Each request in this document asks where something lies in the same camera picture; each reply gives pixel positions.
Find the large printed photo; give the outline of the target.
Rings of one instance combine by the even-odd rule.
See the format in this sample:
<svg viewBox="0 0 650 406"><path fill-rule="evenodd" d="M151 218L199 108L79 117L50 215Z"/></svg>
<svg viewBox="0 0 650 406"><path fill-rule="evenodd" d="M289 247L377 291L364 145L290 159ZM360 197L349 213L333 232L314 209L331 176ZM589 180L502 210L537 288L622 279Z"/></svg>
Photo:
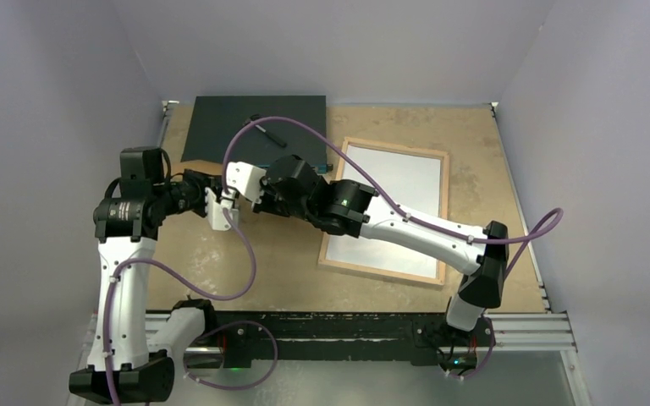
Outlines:
<svg viewBox="0 0 650 406"><path fill-rule="evenodd" d="M346 155L360 165L397 203L438 217L442 160L349 145ZM427 255L385 241L331 236L327 261L365 266L410 277L435 279L438 262Z"/></svg>

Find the white wooden picture frame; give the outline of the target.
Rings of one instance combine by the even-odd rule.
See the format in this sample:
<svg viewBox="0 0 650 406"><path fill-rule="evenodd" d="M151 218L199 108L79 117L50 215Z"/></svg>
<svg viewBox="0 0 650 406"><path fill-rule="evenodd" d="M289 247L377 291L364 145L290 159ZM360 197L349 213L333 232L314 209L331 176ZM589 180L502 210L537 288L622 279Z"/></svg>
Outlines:
<svg viewBox="0 0 650 406"><path fill-rule="evenodd" d="M397 152L397 153L402 153L402 154L412 155L412 156L424 156L424 157L441 159L442 160L442 170L441 170L442 195L441 195L441 206L440 206L439 217L445 218L448 215L448 204L449 204L449 154L448 153L444 151L418 149L414 147L406 147L402 145L384 143L382 141L360 140L355 138L345 139L341 151L346 154L347 147L349 145L364 146L366 148L371 148L378 151L391 151L391 152ZM360 277L386 279L397 283L429 285L429 286L434 286L435 288L441 288L444 285L446 265L442 261L436 260L438 262L439 274L435 279L428 279L428 278L417 277L417 276L410 277L408 275L398 273L398 272L389 272L389 271L378 270L378 269L369 268L365 266L352 266L337 261L327 261L325 259L325 252L328 248L329 237L331 236L325 234L322 238L321 249L318 256L318 267L320 269L328 270L332 272L348 273Z"/></svg>

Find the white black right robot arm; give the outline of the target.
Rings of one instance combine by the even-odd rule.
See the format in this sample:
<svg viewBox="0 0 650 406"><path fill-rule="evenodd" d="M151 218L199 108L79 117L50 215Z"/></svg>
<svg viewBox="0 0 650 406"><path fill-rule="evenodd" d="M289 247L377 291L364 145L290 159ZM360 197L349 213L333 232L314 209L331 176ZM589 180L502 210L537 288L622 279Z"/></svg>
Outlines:
<svg viewBox="0 0 650 406"><path fill-rule="evenodd" d="M485 310L502 304L510 256L502 242L508 228L491 221L470 227L442 218L416 219L370 184L352 179L327 181L300 157L278 159L256 176L255 212L296 217L334 236L385 241L435 258L462 279L441 322L443 337L461 344L471 337Z"/></svg>

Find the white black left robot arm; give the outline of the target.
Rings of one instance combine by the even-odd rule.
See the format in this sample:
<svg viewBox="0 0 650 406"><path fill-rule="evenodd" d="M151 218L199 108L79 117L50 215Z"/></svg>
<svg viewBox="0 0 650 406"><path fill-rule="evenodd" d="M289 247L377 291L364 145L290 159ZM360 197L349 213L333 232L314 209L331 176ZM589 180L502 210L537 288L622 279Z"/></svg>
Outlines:
<svg viewBox="0 0 650 406"><path fill-rule="evenodd" d="M206 214L205 188L214 177L190 173L174 181L168 154L160 147L126 148L120 174L93 212L101 287L95 339L86 366L69 376L69 391L101 405L160 403L173 389L191 339L207 346L218 337L210 301L181 300L174 319L153 343L146 336L150 267L164 220L193 211Z"/></svg>

